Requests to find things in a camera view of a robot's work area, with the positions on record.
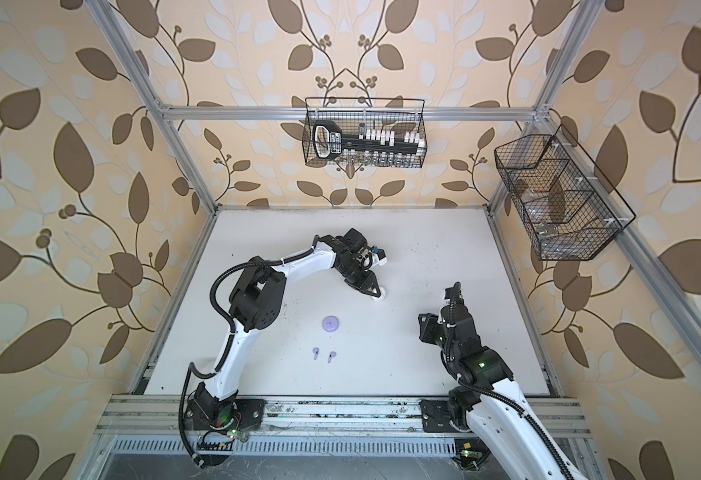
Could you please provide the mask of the white earbud charging case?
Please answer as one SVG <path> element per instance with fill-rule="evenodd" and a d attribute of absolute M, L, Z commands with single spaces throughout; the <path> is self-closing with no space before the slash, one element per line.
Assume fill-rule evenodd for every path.
<path fill-rule="evenodd" d="M 375 301 L 383 301 L 383 300 L 386 298 L 386 296 L 387 296 L 387 292 L 386 292 L 385 288 L 382 288 L 382 287 L 381 287 L 379 293 L 380 293 L 380 294 L 379 294 L 377 297 L 373 297 L 373 299 L 374 299 Z"/>

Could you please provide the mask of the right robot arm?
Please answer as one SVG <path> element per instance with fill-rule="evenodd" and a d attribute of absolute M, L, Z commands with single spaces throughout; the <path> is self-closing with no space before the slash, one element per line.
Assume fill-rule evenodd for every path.
<path fill-rule="evenodd" d="M 494 457 L 511 479 L 585 477 L 530 408 L 506 361 L 482 342 L 459 282 L 445 291 L 438 314 L 423 313 L 418 322 L 420 340 L 440 349 L 444 368 L 458 383 L 445 401 L 420 402 L 424 430 L 479 440 L 458 446 L 454 462 L 471 470 Z"/>

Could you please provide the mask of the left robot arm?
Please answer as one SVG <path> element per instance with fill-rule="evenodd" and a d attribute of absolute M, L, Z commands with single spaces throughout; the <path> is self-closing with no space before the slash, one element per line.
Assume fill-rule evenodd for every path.
<path fill-rule="evenodd" d="M 278 318 L 290 282 L 334 270 L 352 290 L 381 299 L 384 289 L 373 268 L 386 262 L 383 248 L 350 229 L 342 236 L 317 235 L 303 252 L 277 260 L 254 256 L 220 274 L 210 286 L 208 301 L 228 324 L 228 336 L 209 372 L 188 364 L 180 418 L 190 410 L 194 419 L 222 430 L 244 417 L 236 408 L 236 396 L 248 354 L 260 332 Z"/>

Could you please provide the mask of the purple earbud charging case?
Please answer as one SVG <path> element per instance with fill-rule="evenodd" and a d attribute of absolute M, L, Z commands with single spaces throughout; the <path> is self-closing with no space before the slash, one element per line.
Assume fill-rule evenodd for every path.
<path fill-rule="evenodd" d="M 322 330 L 326 333 L 334 333 L 340 328 L 340 319 L 334 315 L 326 316 L 322 320 Z"/>

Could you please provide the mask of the black tool in basket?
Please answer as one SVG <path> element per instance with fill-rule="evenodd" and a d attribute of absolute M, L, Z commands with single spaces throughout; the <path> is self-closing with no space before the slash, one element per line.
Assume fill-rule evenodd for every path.
<path fill-rule="evenodd" d="M 332 120 L 318 120 L 310 128 L 308 142 L 316 157 L 326 160 L 385 163 L 424 158 L 428 152 L 425 136 L 418 130 L 397 130 L 398 126 L 382 128 L 358 121 L 342 129 Z"/>

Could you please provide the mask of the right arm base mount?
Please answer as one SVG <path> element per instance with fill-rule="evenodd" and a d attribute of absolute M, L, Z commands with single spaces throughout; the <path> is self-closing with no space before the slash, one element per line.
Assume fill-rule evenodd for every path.
<path fill-rule="evenodd" d="M 460 428 L 450 414 L 447 400 L 421 399 L 420 410 L 424 432 L 436 433 L 471 433 L 471 430 Z"/>

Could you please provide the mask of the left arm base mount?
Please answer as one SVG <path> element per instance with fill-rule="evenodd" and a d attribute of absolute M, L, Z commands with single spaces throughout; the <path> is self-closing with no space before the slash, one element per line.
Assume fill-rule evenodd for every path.
<path fill-rule="evenodd" d="M 247 430 L 258 428 L 264 420 L 264 399 L 240 399 L 218 401 L 190 398 L 180 414 L 184 428 L 194 431 Z"/>

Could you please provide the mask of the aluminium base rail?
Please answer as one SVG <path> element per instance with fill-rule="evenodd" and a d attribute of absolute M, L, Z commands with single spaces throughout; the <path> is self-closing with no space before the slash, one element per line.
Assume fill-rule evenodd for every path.
<path fill-rule="evenodd" d="M 186 430 L 188 442 L 210 456 L 422 457 L 456 456 L 477 446 L 470 434 L 424 432 L 416 397 L 264 398 L 258 428 L 232 434 Z M 172 395 L 116 395 L 96 426 L 118 453 L 184 454 L 178 435 L 180 400 Z"/>

